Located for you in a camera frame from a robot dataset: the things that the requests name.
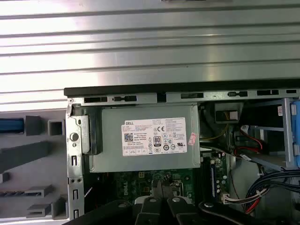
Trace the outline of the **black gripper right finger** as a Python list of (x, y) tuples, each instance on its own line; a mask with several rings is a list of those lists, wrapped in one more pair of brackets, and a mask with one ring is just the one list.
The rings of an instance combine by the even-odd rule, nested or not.
[(180, 196), (175, 196), (172, 187), (165, 184), (165, 198), (172, 216), (180, 225), (263, 225), (256, 219), (240, 211), (219, 203), (201, 202), (193, 205)]

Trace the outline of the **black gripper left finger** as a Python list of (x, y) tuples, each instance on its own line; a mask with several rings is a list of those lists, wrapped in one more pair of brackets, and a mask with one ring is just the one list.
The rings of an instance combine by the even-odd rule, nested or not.
[(163, 205), (160, 180), (151, 184), (152, 195), (141, 196), (134, 204), (125, 200), (112, 201), (68, 222), (69, 225), (158, 225)]

